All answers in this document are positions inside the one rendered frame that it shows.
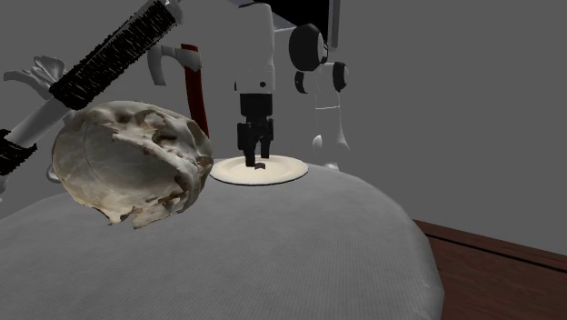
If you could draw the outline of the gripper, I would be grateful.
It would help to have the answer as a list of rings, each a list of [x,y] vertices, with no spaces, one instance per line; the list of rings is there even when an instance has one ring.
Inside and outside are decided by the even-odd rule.
[[[240,94],[241,115],[244,123],[237,124],[237,147],[244,153],[245,165],[255,166],[255,148],[257,141],[252,125],[258,125],[257,135],[262,158],[270,157],[270,145],[274,140],[273,95]]]

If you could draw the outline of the cream round plate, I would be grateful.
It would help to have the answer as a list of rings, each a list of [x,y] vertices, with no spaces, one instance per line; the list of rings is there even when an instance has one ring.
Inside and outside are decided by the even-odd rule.
[[[227,184],[260,186],[288,183],[308,172],[306,163],[288,156],[270,155],[265,159],[257,155],[255,163],[264,163],[265,169],[247,167],[244,156],[227,158],[214,164],[210,176]]]

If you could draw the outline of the beige animal skull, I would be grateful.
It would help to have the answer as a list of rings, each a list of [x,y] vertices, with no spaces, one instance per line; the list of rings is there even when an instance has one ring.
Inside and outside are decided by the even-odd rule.
[[[135,229],[192,206],[213,166],[213,145],[194,120],[135,101],[77,112],[52,148],[55,175],[77,203]]]

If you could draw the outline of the white sword with black wrapping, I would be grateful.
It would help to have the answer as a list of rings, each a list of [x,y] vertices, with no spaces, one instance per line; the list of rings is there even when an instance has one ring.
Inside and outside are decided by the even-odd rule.
[[[0,195],[9,175],[70,111],[88,106],[131,64],[183,21],[181,0],[147,2],[48,89],[51,95],[11,130],[0,129]]]

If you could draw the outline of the white ribbon shaped object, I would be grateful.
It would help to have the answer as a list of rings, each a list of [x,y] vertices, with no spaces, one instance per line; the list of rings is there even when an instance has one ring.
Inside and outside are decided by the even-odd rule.
[[[65,63],[55,57],[35,56],[34,65],[29,70],[12,70],[4,72],[5,81],[17,81],[33,88],[44,100],[49,100],[51,85],[66,73]]]

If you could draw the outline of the red handled axe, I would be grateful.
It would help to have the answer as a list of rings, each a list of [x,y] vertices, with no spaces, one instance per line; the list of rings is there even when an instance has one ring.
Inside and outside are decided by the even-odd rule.
[[[147,64],[155,85],[166,86],[162,68],[162,59],[165,56],[173,58],[184,69],[185,92],[190,116],[209,137],[199,48],[188,44],[181,44],[180,47],[153,45],[147,52]]]

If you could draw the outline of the grey bed with wooden frame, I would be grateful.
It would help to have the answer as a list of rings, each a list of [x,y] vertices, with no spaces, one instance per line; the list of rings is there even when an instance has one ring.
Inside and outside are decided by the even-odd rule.
[[[68,194],[0,220],[0,320],[567,320],[567,256],[412,220],[314,165],[133,229]]]

